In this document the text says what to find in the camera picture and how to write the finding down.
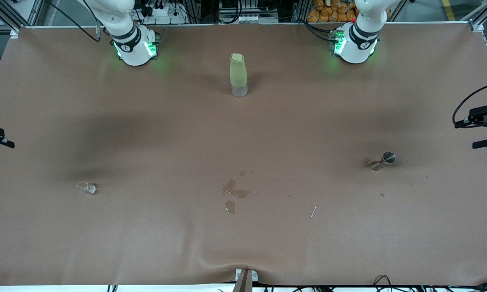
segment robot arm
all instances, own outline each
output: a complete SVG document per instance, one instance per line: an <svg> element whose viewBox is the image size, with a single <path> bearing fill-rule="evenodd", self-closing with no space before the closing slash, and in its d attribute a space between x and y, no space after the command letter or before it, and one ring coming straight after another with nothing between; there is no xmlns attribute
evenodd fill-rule
<svg viewBox="0 0 487 292"><path fill-rule="evenodd" d="M130 13L134 0L77 0L90 9L114 39L117 54L132 66L145 64L156 57L156 33L145 26L134 24Z"/></svg>
<svg viewBox="0 0 487 292"><path fill-rule="evenodd" d="M340 28L343 36L333 44L333 51L349 63L359 64L371 54L377 44L377 36L386 23L386 8L397 0L356 0L355 5L361 11L355 23L348 22Z"/></svg>

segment table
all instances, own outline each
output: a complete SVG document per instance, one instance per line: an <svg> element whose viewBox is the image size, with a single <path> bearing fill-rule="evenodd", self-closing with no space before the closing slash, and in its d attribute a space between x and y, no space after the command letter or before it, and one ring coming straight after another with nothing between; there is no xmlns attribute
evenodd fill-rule
<svg viewBox="0 0 487 292"><path fill-rule="evenodd" d="M137 68L24 28L0 64L0 285L487 281L487 130L451 123L486 84L468 24L387 25L360 65L302 25L171 27Z"/></svg>

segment bottle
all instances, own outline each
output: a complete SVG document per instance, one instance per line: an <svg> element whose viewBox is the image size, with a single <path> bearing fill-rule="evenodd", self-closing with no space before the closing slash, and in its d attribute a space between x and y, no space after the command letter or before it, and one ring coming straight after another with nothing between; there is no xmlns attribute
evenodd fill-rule
<svg viewBox="0 0 487 292"><path fill-rule="evenodd" d="M247 94L247 69L244 56L237 52L231 54L231 66L229 68L231 78L231 91L236 97L243 97Z"/></svg>

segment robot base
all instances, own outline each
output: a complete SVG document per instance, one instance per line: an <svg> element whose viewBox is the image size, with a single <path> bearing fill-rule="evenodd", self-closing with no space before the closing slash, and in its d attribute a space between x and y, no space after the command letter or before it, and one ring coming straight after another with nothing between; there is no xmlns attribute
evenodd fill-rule
<svg viewBox="0 0 487 292"><path fill-rule="evenodd" d="M351 41L349 35L350 27L352 25L353 24L351 22L347 22L343 26L336 28L338 32L342 32L342 36L340 38L337 37L337 42L335 44L330 44L330 48L333 55L340 56L348 63L359 64L366 61L366 59L373 54L377 41L375 41L367 49L359 49L357 45Z"/></svg>
<svg viewBox="0 0 487 292"><path fill-rule="evenodd" d="M140 66L151 59L157 59L159 51L160 35L145 27L137 26L141 30L141 40L134 46L131 52L125 52L117 47L117 55L130 66Z"/></svg>

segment glass cup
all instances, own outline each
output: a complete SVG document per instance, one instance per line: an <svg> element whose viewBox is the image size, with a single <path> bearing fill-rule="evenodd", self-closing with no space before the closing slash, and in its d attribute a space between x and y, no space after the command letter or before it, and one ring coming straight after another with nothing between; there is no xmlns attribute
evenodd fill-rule
<svg viewBox="0 0 487 292"><path fill-rule="evenodd" d="M86 181L82 180L76 185L76 191L80 195L93 195L95 193L95 185L91 183L87 183Z"/></svg>

